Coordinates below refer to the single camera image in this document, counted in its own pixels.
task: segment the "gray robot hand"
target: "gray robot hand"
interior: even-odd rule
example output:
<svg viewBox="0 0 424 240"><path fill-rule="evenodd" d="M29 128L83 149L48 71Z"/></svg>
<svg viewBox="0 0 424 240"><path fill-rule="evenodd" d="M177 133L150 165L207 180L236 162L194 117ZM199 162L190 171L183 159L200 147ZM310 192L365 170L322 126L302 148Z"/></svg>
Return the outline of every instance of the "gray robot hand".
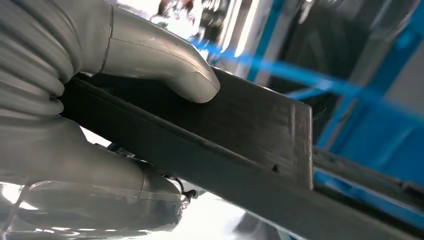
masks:
<svg viewBox="0 0 424 240"><path fill-rule="evenodd" d="M181 217L178 189L147 164L88 143L78 124L57 116L56 97L87 72L156 78L205 103L220 84L197 50L103 0L2 0L0 26L2 236L171 230Z"/></svg>

